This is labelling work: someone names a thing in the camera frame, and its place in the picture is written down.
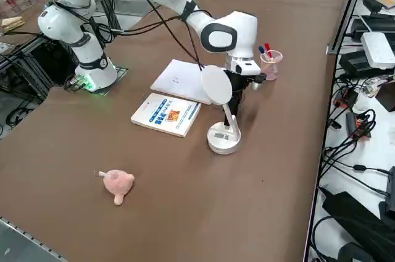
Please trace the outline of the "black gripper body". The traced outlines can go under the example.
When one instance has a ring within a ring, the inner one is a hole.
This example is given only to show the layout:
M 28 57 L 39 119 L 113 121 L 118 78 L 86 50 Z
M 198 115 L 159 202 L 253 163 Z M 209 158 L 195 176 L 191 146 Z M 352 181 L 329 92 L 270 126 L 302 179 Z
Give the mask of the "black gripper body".
M 243 91 L 251 83 L 262 84 L 266 81 L 265 73 L 261 73 L 259 75 L 240 75 L 230 70 L 224 70 L 224 72 L 231 82 L 232 91 Z

